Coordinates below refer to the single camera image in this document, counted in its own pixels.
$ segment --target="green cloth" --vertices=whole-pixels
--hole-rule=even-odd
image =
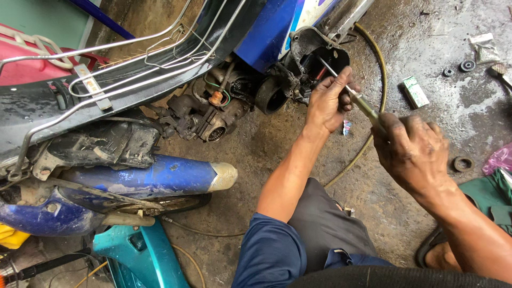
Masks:
[[[459,188],[483,214],[512,236],[512,189],[499,169],[487,177],[463,183]]]

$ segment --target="pink plastic bag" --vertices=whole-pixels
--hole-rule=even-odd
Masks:
[[[494,152],[482,168],[485,175],[490,175],[498,167],[512,171],[512,143],[509,143]]]

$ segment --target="plastic bag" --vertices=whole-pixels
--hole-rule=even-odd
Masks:
[[[494,152],[482,168],[485,175],[490,175],[498,167],[512,171],[512,143],[509,143]]]
[[[471,37],[470,43],[477,51],[477,64],[500,60],[500,54],[498,53],[498,50],[496,50],[492,33]]]

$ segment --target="blue shirt sleeve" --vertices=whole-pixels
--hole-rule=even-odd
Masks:
[[[284,287],[306,270],[306,250],[290,225],[255,213],[231,287]]]

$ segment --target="teal plastic fairing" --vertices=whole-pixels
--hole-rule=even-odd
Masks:
[[[113,226],[94,236],[93,249],[108,257],[116,288],[189,288],[158,219],[136,231]]]

